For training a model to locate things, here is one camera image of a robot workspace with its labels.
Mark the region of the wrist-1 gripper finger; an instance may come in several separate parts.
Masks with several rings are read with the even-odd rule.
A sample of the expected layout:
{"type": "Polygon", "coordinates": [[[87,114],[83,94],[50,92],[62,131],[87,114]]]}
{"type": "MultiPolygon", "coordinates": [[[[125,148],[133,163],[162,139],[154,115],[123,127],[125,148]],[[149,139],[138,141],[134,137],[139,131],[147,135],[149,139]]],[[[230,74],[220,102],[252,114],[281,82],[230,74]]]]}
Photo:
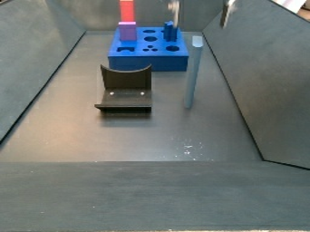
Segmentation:
{"type": "Polygon", "coordinates": [[[221,17],[221,26],[222,27],[226,27],[230,14],[234,12],[236,2],[237,2],[237,0],[225,0],[222,17],[221,17]]]}
{"type": "Polygon", "coordinates": [[[178,16],[180,14],[180,7],[181,7],[180,0],[171,0],[171,2],[169,3],[169,9],[174,13],[174,16],[178,16]]]}

